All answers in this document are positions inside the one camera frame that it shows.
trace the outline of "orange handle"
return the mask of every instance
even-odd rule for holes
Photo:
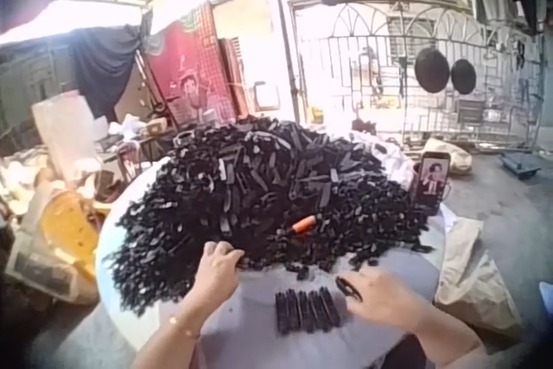
[[[304,233],[306,232],[311,226],[314,226],[317,223],[317,217],[315,215],[306,216],[305,218],[297,221],[293,226],[292,229],[295,233]]]

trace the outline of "pole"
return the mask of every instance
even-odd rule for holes
[[[300,123],[300,105],[298,102],[299,92],[296,88],[296,77],[294,75],[294,64],[292,62],[292,53],[290,52],[290,42],[288,37],[288,30],[286,28],[286,15],[284,14],[283,0],[276,0],[276,6],[278,7],[278,17],[280,21],[280,29],[282,31],[283,43],[284,43],[284,58],[286,59],[286,69],[288,71],[288,82],[290,88],[290,95],[292,97],[292,108],[294,109],[294,120]]]

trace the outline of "smartphone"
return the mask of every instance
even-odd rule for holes
[[[441,151],[423,153],[415,165],[415,177],[411,184],[411,204],[428,216],[438,214],[443,194],[448,184],[451,156]]]

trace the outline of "orange tool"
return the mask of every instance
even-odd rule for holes
[[[304,232],[307,232],[313,226],[317,225],[317,222],[320,219],[320,215],[309,215],[303,219],[298,220],[293,226],[286,230],[287,234],[295,233],[300,235]]]

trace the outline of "iron gate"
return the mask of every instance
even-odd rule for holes
[[[325,123],[349,123],[358,111],[379,133],[402,141],[431,132],[494,146],[532,145],[543,102],[539,40],[423,2],[316,5],[295,14],[306,99],[323,110]],[[450,66],[460,58],[474,64],[473,93],[461,96],[449,83],[429,94],[418,85],[413,62],[430,46]]]

